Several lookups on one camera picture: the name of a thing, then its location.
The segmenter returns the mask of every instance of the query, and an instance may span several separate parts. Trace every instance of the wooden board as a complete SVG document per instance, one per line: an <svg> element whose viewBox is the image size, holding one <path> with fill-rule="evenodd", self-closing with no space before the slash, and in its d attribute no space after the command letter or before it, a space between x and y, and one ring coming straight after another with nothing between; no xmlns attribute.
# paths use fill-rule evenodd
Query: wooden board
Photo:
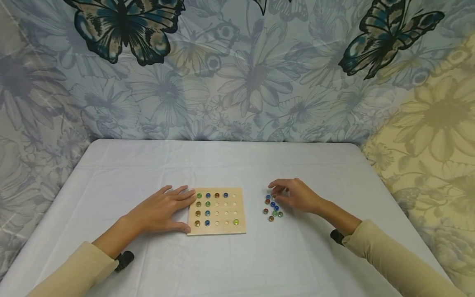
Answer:
<svg viewBox="0 0 475 297"><path fill-rule="evenodd" d="M219 234L244 234L246 233L246 219L244 217L244 202L242 199L241 188L195 188L197 199L190 205L188 213L188 225L191 232L188 236L195 235L219 235ZM210 193L211 197L206 198L206 194ZM228 193L228 197L224 198L224 193ZM196 211L200 211L200 216L196 215ZM239 224L235 225L234 220L239 220Z"/></svg>

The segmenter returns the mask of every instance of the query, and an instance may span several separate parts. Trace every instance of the flower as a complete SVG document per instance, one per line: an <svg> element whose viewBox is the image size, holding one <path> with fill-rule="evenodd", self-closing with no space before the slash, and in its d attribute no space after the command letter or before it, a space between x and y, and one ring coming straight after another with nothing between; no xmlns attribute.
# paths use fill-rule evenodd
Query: flower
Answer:
<svg viewBox="0 0 475 297"><path fill-rule="evenodd" d="M240 104L244 116L248 111L262 111L264 102L278 106L279 93L292 92L291 82L298 76L285 69L282 57L277 55L284 38L285 32L278 26L264 29L261 38L253 40L250 53L238 50L235 62L221 67L217 75L230 79L218 89L225 94L225 108Z"/></svg>
<svg viewBox="0 0 475 297"><path fill-rule="evenodd" d="M0 226L19 232L37 213L35 199L40 191L35 178L20 162L15 143L1 141L0 150Z"/></svg>
<svg viewBox="0 0 475 297"><path fill-rule="evenodd" d="M81 83L73 86L71 94L89 122L107 118L106 122L116 123L120 132L137 126L140 109L132 98L132 91L115 77L84 76Z"/></svg>
<svg viewBox="0 0 475 297"><path fill-rule="evenodd" d="M185 131L180 131L180 135L186 140L216 140L217 134L217 128L206 125L203 120L187 123Z"/></svg>
<svg viewBox="0 0 475 297"><path fill-rule="evenodd" d="M366 156L376 172L385 171L394 162L393 152L382 143L374 144L368 148Z"/></svg>
<svg viewBox="0 0 475 297"><path fill-rule="evenodd" d="M26 241L24 237L0 230L0 280L3 279Z"/></svg>
<svg viewBox="0 0 475 297"><path fill-rule="evenodd" d="M251 140L251 124L234 121L229 127L229 132L234 140L249 141Z"/></svg>
<svg viewBox="0 0 475 297"><path fill-rule="evenodd" d="M209 98L208 87L199 77L182 76L168 65L141 67L140 71L130 82L132 95L154 123L165 121L169 127L183 127L190 109Z"/></svg>
<svg viewBox="0 0 475 297"><path fill-rule="evenodd" d="M130 57L123 54L122 59L112 65L87 48L86 41L74 26L74 8L63 1L12 3L28 15L28 22L33 23L31 27L36 32L32 38L37 38L45 50L58 53L59 62L65 69L77 66L81 74L97 77L124 78L129 74L126 64L131 61Z"/></svg>
<svg viewBox="0 0 475 297"><path fill-rule="evenodd" d="M397 143L414 145L414 154L427 147L441 162L450 159L454 149L474 155L475 152L475 81L469 77L460 83L451 77L436 87L421 86L415 90L415 101L401 106L391 123L402 128Z"/></svg>
<svg viewBox="0 0 475 297"><path fill-rule="evenodd" d="M309 125L322 122L329 113L333 105L331 100L325 99L329 93L330 90L324 87L316 87L306 97L296 96L279 103L279 109L289 116L287 122L290 126L302 131Z"/></svg>
<svg viewBox="0 0 475 297"><path fill-rule="evenodd" d="M442 214L443 224L475 231L475 165L448 161L442 167L442 175L449 183L448 207L453 210Z"/></svg>
<svg viewBox="0 0 475 297"><path fill-rule="evenodd" d="M196 114L203 120L210 120L213 116L212 107L207 104L200 104L196 108Z"/></svg>
<svg viewBox="0 0 475 297"><path fill-rule="evenodd" d="M437 228L432 252L455 285L460 275L475 275L475 242L459 230Z"/></svg>
<svg viewBox="0 0 475 297"><path fill-rule="evenodd" d="M38 134L38 125L53 129L52 118L64 111L59 99L68 95L58 82L61 80L65 77L56 70L53 57L21 42L0 43L0 109L5 110L15 130L25 127Z"/></svg>

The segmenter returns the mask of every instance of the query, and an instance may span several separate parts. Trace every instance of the floral backdrop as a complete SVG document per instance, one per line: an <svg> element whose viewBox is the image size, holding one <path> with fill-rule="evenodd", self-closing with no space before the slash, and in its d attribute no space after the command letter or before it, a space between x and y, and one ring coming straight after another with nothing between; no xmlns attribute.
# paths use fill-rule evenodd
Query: floral backdrop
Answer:
<svg viewBox="0 0 475 297"><path fill-rule="evenodd" d="M1 156L15 160L0 275L90 141L361 144L475 27L471 0L0 3Z"/></svg>

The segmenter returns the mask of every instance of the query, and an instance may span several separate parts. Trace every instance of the sleeve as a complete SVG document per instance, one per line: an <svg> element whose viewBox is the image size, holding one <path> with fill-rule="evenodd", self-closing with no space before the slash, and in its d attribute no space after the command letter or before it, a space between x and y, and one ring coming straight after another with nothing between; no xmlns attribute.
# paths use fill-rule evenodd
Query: sleeve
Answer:
<svg viewBox="0 0 475 297"><path fill-rule="evenodd" d="M373 265L404 297L466 296L370 220L364 220L342 242L353 254Z"/></svg>
<svg viewBox="0 0 475 297"><path fill-rule="evenodd" d="M102 282L119 264L89 242L79 248L27 297L82 297Z"/></svg>

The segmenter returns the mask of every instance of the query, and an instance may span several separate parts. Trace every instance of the flower print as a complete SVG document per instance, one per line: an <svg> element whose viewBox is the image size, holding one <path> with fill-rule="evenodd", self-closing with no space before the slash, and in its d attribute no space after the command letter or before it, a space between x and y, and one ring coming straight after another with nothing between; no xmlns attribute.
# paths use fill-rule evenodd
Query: flower print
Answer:
<svg viewBox="0 0 475 297"><path fill-rule="evenodd" d="M221 13L224 4L228 0L194 0L187 3L187 10L200 18L209 18Z"/></svg>
<svg viewBox="0 0 475 297"><path fill-rule="evenodd" d="M201 32L192 30L185 21L172 36L171 53L167 58L174 61L177 71L183 74L212 77L221 68L221 57L229 55L238 36L239 29L230 21Z"/></svg>
<svg viewBox="0 0 475 297"><path fill-rule="evenodd" d="M475 231L475 165L448 161L442 166L444 180L449 183L448 204L453 211L442 214L445 226Z"/></svg>
<svg viewBox="0 0 475 297"><path fill-rule="evenodd" d="M89 122L102 117L108 118L107 122L115 122L119 130L137 126L140 109L132 98L132 91L115 77L84 76L81 83L73 86L71 95Z"/></svg>
<svg viewBox="0 0 475 297"><path fill-rule="evenodd" d="M452 228L437 228L432 252L442 268L457 286L460 275L475 274L475 241L464 232Z"/></svg>
<svg viewBox="0 0 475 297"><path fill-rule="evenodd" d="M37 213L35 198L41 193L35 178L19 160L15 143L2 141L0 150L0 226L20 231Z"/></svg>
<svg viewBox="0 0 475 297"><path fill-rule="evenodd" d="M0 280L3 279L26 241L25 237L0 230Z"/></svg>
<svg viewBox="0 0 475 297"><path fill-rule="evenodd" d="M52 118L64 111L59 99L68 95L59 83L65 77L56 70L53 57L19 40L10 41L0 43L0 109L15 130L25 127L38 134L38 125L53 129Z"/></svg>
<svg viewBox="0 0 475 297"><path fill-rule="evenodd" d="M401 112L391 119L402 128L397 143L411 143L414 154L427 147L441 162L450 159L454 149L474 155L475 151L475 81L469 77L460 83L445 77L437 86L416 88L415 100L404 103Z"/></svg>
<svg viewBox="0 0 475 297"><path fill-rule="evenodd" d="M285 68L285 62L278 54L284 38L285 31L281 27L265 28L261 38L253 40L250 53L238 50L234 55L235 62L221 67L217 75L230 79L218 90L225 94L225 108L240 104L241 116L245 116L249 111L262 111L264 102L278 106L279 93L292 92L291 82L298 75Z"/></svg>
<svg viewBox="0 0 475 297"><path fill-rule="evenodd" d="M147 139L162 140L167 139L169 135L167 122L161 122L158 124L152 122L142 123L142 129L147 135Z"/></svg>
<svg viewBox="0 0 475 297"><path fill-rule="evenodd" d="M361 121L370 110L388 108L396 94L394 88L374 85L374 82L360 79L338 93L338 99L332 107L334 113L327 119L327 124L343 129L352 126Z"/></svg>
<svg viewBox="0 0 475 297"><path fill-rule="evenodd" d="M218 131L213 125L206 125L203 120L187 123L185 131L180 131L180 135L186 140L216 140Z"/></svg>
<svg viewBox="0 0 475 297"><path fill-rule="evenodd" d="M59 54L65 69L76 66L82 75L124 78L129 74L127 64L133 59L123 53L122 59L112 65L91 52L74 27L75 10L64 1L13 1L28 14L30 26L35 28L38 43L45 50Z"/></svg>
<svg viewBox="0 0 475 297"><path fill-rule="evenodd" d="M393 152L382 143L371 145L366 151L366 157L376 172L385 171L393 162Z"/></svg>
<svg viewBox="0 0 475 297"><path fill-rule="evenodd" d="M212 107L208 104L200 104L196 108L197 116L201 117L203 120L210 120L213 116Z"/></svg>
<svg viewBox="0 0 475 297"><path fill-rule="evenodd" d="M130 77L132 95L147 118L154 123L165 121L169 127L182 127L189 119L189 111L209 99L209 90L199 77L182 76L168 65L142 67Z"/></svg>
<svg viewBox="0 0 475 297"><path fill-rule="evenodd" d="M330 90L324 87L316 87L305 97L296 96L281 102L279 109L289 116L287 122L301 132L309 125L323 122L333 105L332 100L326 98L329 93Z"/></svg>
<svg viewBox="0 0 475 297"><path fill-rule="evenodd" d="M228 126L228 131L234 140L250 141L251 140L251 123L241 123L234 121Z"/></svg>

